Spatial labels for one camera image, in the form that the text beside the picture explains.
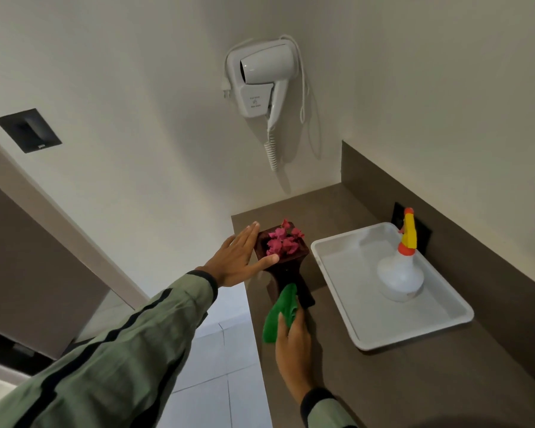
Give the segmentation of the green cloth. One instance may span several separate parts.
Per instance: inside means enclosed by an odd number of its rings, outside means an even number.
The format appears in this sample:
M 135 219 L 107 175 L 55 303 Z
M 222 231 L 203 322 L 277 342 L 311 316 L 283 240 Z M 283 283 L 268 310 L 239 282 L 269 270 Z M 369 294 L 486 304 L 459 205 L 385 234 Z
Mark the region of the green cloth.
M 281 290 L 276 302 L 266 316 L 262 331 L 262 342 L 274 344 L 278 336 L 278 318 L 281 314 L 286 326 L 291 327 L 298 310 L 297 286 L 295 283 L 288 284 Z

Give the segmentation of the white spray bottle yellow nozzle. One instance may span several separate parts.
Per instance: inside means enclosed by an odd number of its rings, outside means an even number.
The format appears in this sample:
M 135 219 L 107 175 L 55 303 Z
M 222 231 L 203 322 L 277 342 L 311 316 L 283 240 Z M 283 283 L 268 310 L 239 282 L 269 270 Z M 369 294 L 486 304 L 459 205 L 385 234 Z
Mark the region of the white spray bottle yellow nozzle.
M 395 253 L 381 259 L 377 266 L 381 293 L 394 302 L 408 302 L 415 298 L 424 283 L 423 271 L 415 265 L 418 251 L 418 232 L 413 208 L 405 208 L 402 238 Z

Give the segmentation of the white hair dryer wall holder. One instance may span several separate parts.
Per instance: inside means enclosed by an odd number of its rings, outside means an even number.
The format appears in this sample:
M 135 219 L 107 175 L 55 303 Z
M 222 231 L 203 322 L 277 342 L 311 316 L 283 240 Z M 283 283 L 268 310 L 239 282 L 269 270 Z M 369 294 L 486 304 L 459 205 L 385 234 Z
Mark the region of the white hair dryer wall holder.
M 240 61 L 257 50 L 270 47 L 269 42 L 249 38 L 233 45 L 226 53 L 222 64 L 221 91 L 224 99 L 234 98 L 243 117 L 254 118 L 267 115 L 273 85 L 246 85 L 241 73 Z

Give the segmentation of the dark brown vase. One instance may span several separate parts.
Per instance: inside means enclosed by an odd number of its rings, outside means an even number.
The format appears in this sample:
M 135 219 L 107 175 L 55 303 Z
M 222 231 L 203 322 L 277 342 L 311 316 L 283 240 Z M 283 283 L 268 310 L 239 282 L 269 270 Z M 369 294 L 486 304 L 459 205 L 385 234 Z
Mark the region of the dark brown vase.
M 266 242 L 268 241 L 268 232 L 277 226 L 263 230 L 258 234 L 254 251 L 258 260 L 266 257 Z M 272 303 L 276 302 L 281 290 L 288 284 L 295 283 L 297 286 L 297 295 L 300 305 L 307 309 L 315 305 L 315 300 L 300 273 L 300 266 L 304 259 L 307 258 L 310 251 L 304 240 L 302 249 L 289 257 L 279 258 L 279 262 L 265 272 L 271 275 L 271 280 L 267 285 L 267 292 Z

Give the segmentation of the person's right hand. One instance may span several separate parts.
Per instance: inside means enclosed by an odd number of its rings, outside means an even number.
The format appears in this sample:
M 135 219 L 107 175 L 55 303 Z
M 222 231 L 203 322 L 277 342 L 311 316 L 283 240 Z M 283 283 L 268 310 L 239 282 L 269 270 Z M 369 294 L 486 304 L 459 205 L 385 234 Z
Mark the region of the person's right hand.
M 278 325 L 286 325 L 281 314 Z M 300 305 L 289 329 L 287 347 L 277 347 L 276 342 L 276 362 L 287 389 L 300 404 L 304 396 L 318 386 L 313 368 L 312 337 L 307 329 L 305 310 Z

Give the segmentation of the pink flowers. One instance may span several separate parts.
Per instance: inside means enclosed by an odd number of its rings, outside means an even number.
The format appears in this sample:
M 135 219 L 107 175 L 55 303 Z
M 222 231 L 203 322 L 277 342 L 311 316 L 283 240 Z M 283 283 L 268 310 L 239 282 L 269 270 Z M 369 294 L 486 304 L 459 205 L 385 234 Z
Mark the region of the pink flowers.
M 305 234 L 290 221 L 284 219 L 275 229 L 268 232 L 266 255 L 278 255 L 280 258 L 299 253 Z

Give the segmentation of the person's left hand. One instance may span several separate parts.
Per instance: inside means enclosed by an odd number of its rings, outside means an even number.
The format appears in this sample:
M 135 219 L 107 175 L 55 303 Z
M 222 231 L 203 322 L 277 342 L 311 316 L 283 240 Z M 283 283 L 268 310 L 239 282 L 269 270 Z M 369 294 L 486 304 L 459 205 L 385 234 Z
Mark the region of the person's left hand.
M 228 237 L 212 258 L 196 270 L 211 275 L 218 287 L 233 287 L 249 280 L 251 277 L 245 277 L 245 268 L 254 253 L 259 230 L 260 224 L 255 221 L 239 234 Z

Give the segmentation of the white plastic tray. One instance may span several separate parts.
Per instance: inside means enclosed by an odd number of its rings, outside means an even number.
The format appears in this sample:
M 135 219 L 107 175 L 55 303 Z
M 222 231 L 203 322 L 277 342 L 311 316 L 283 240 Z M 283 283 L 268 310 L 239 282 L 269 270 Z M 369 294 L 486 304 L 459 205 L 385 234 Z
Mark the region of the white plastic tray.
M 314 241 L 311 252 L 338 307 L 349 337 L 371 351 L 471 322 L 472 307 L 420 253 L 414 265 L 423 285 L 409 301 L 389 300 L 377 267 L 394 255 L 402 235 L 392 223 L 378 223 Z

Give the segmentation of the white hair dryer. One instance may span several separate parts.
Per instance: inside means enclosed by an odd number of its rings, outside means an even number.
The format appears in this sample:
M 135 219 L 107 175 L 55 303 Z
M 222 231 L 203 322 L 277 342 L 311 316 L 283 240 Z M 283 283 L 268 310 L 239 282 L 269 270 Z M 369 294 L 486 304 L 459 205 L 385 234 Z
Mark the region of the white hair dryer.
M 287 40 L 280 40 L 243 58 L 240 67 L 246 85 L 273 85 L 267 121 L 267 129 L 273 130 L 282 112 L 289 81 L 298 73 L 295 49 Z

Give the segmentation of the brown door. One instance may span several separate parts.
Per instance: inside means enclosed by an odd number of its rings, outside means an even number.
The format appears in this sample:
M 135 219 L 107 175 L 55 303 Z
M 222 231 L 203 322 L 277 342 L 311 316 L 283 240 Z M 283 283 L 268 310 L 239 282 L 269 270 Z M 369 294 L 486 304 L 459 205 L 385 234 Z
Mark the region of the brown door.
M 0 189 L 0 335 L 58 359 L 108 292 Z

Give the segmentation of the beige door frame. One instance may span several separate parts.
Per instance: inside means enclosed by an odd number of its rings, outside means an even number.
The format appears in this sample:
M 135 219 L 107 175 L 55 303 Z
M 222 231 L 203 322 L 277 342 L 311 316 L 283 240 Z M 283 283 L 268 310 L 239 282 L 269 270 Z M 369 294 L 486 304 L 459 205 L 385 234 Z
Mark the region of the beige door frame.
M 47 195 L 0 145 L 0 190 L 62 244 L 127 305 L 139 308 L 150 298 Z

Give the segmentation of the person's left forearm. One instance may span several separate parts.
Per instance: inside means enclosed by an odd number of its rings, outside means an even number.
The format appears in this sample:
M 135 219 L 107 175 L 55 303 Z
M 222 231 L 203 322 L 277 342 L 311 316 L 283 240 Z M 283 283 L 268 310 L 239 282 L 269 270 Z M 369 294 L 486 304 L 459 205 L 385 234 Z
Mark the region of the person's left forearm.
M 193 270 L 0 400 L 0 428 L 156 428 L 218 296 Z

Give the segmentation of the black recessed wall holder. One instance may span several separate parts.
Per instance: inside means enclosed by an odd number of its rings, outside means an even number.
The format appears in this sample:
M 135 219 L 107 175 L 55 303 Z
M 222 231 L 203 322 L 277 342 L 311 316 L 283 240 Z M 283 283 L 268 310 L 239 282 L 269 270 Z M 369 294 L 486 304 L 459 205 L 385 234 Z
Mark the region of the black recessed wall holder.
M 0 127 L 24 153 L 45 150 L 62 144 L 36 108 L 1 116 Z

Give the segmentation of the person's right forearm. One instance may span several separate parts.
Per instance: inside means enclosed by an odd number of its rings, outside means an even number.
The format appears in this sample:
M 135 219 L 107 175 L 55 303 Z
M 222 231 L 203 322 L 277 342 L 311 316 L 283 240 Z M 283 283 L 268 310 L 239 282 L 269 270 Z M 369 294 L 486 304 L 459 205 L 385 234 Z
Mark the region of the person's right forearm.
M 304 396 L 300 416 L 305 428 L 359 428 L 327 388 L 313 388 Z

